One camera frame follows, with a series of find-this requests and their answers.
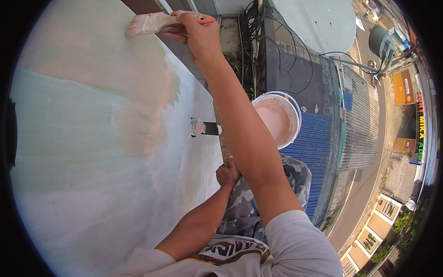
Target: white bucket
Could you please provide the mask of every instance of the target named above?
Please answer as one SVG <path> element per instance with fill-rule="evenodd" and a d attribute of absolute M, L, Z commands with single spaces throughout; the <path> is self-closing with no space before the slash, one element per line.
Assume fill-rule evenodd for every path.
<path fill-rule="evenodd" d="M 271 91 L 260 95 L 252 105 L 271 132 L 277 148 L 294 142 L 301 128 L 301 111 L 295 99 L 284 92 Z"/>

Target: person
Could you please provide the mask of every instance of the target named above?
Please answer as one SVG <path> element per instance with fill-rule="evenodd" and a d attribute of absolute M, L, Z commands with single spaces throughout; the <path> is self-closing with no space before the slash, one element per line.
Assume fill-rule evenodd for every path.
<path fill-rule="evenodd" d="M 343 276 L 340 259 L 306 208 L 311 172 L 280 155 L 222 54 L 217 22 L 163 35 L 189 47 L 209 84 L 233 157 L 216 171 L 220 189 L 188 212 L 155 249 L 136 248 L 115 277 Z M 237 168 L 242 173 L 239 179 Z"/>

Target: road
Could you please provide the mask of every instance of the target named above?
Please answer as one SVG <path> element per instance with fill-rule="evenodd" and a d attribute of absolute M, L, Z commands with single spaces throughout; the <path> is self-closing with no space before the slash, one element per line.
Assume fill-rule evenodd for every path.
<path fill-rule="evenodd" d="M 380 59 L 369 50 L 369 29 L 372 28 L 372 24 L 368 22 L 367 19 L 362 18 L 363 27 L 365 31 L 357 28 L 358 46 L 360 50 L 361 63 L 366 65 L 369 60 L 374 60 L 377 65 L 380 65 Z M 364 77 L 369 81 L 369 75 L 364 74 Z M 347 240 L 350 238 L 354 232 L 355 227 L 360 221 L 361 215 L 363 214 L 366 206 L 368 205 L 369 198 L 372 194 L 373 188 L 375 186 L 375 181 L 377 179 L 377 173 L 381 161 L 384 157 L 383 148 L 385 144 L 385 129 L 386 129 L 386 101 L 385 101 L 385 87 L 383 82 L 381 86 L 377 88 L 378 91 L 378 101 L 380 106 L 380 116 L 378 119 L 378 147 L 377 147 L 377 158 L 373 165 L 364 168 L 361 172 L 361 178 L 358 180 L 357 176 L 352 185 L 350 195 L 347 203 L 343 208 L 343 212 L 337 220 L 335 228 L 332 230 L 331 234 L 328 236 L 329 241 L 332 246 L 336 249 L 337 253 L 346 244 Z"/>

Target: window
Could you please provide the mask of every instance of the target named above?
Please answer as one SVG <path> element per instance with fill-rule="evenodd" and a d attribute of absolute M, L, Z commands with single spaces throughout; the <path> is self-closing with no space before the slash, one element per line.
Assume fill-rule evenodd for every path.
<path fill-rule="evenodd" d="M 392 214 L 394 213 L 394 209 L 395 206 L 392 205 L 391 203 L 385 202 L 383 209 L 381 210 L 381 212 L 385 215 L 387 215 L 388 217 L 391 217 Z"/>
<path fill-rule="evenodd" d="M 366 248 L 366 250 L 371 251 L 376 243 L 377 240 L 375 239 L 375 237 L 371 233 L 369 233 L 368 237 L 363 242 L 363 246 Z"/>
<path fill-rule="evenodd" d="M 352 275 L 352 272 L 354 271 L 354 267 L 352 266 L 351 262 L 348 261 L 345 266 L 343 267 L 343 272 L 346 276 Z"/>

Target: bucket rim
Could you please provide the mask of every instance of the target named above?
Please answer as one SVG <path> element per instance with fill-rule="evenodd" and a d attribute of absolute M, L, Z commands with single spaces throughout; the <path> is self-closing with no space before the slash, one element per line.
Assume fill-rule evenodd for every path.
<path fill-rule="evenodd" d="M 289 98 L 291 98 L 291 100 L 295 103 L 296 106 L 294 106 L 294 104 L 291 103 L 291 101 L 289 101 L 289 100 L 286 99 L 285 97 L 283 97 L 283 96 L 281 96 L 281 95 L 278 95 L 278 94 L 275 94 L 275 93 L 280 93 L 280 94 L 287 95 Z M 295 101 L 295 99 L 294 99 L 291 95 L 289 95 L 289 94 L 287 94 L 287 93 L 284 93 L 284 92 L 280 92 L 280 91 L 270 91 L 270 92 L 266 92 L 266 93 L 260 95 L 259 97 L 255 98 L 255 99 L 251 102 L 251 104 L 254 106 L 254 104 L 256 104 L 258 100 L 263 99 L 263 98 L 266 97 L 266 96 L 274 96 L 274 97 L 277 97 L 277 98 L 281 98 L 281 99 L 283 99 L 285 102 L 289 103 L 289 105 L 290 105 L 290 106 L 294 109 L 294 111 L 295 111 L 295 117 L 296 117 L 296 120 L 297 120 L 297 129 L 295 130 L 294 135 L 292 136 L 291 140 L 290 140 L 288 143 L 286 143 L 286 144 L 284 144 L 284 145 L 282 145 L 282 146 L 277 146 L 277 148 L 280 150 L 280 149 L 283 149 L 283 148 L 287 147 L 289 144 L 293 143 L 293 142 L 295 141 L 295 139 L 297 138 L 297 136 L 298 136 L 298 134 L 299 134 L 299 132 L 300 132 L 301 124 L 302 124 L 301 111 L 300 111 L 300 108 L 299 108 L 299 105 L 298 105 L 297 101 Z"/>

